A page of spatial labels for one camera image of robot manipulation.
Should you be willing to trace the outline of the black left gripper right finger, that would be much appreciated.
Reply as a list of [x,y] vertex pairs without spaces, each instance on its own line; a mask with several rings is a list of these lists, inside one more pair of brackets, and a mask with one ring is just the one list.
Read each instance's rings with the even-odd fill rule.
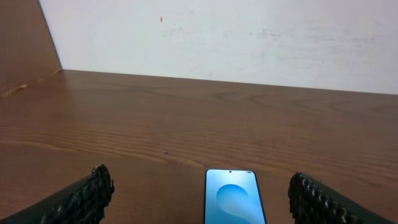
[[288,197],[295,224],[393,224],[301,172],[290,179]]

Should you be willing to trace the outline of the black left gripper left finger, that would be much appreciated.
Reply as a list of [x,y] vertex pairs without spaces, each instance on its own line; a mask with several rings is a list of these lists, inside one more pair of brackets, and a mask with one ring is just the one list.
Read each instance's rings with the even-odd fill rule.
[[104,218],[114,193],[114,182],[105,165],[53,195],[1,220],[2,224],[92,223]]

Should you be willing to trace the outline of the blue Galaxy smartphone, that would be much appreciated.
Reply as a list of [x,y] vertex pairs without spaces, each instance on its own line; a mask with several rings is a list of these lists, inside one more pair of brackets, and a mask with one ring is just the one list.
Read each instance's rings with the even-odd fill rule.
[[205,172],[204,224],[266,224],[255,172],[208,169]]

